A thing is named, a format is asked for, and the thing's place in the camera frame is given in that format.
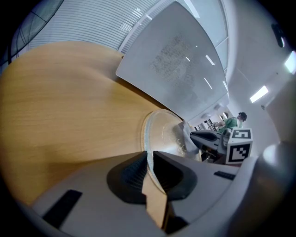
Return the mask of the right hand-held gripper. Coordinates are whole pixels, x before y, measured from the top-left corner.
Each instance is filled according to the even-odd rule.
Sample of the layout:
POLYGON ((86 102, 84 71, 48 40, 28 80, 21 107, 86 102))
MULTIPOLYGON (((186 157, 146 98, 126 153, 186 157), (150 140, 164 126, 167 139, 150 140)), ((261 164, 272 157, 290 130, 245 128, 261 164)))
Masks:
POLYGON ((193 143, 201 150, 216 150, 216 164, 239 165, 251 154, 253 133, 250 128, 226 129, 223 133, 210 130, 191 132, 193 143))

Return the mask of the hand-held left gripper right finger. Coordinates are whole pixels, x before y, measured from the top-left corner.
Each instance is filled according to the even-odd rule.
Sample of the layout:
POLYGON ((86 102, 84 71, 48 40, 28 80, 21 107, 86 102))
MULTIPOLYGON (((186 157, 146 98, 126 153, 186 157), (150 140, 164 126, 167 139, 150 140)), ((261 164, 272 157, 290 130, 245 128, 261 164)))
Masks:
POLYGON ((201 217, 230 186, 239 168, 153 152, 153 172, 167 196, 164 223, 174 233, 201 217))

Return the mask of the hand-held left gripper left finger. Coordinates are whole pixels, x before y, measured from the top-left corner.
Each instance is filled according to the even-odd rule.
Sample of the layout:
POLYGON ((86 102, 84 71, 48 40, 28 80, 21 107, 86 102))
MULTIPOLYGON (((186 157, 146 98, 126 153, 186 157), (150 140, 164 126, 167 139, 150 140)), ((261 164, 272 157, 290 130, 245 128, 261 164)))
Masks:
POLYGON ((107 184, 107 174, 114 166, 137 155, 140 152, 108 157, 80 168, 41 194, 32 209, 43 218, 73 190, 81 195, 60 225, 59 231, 65 234, 163 234, 144 204, 122 201, 107 184))

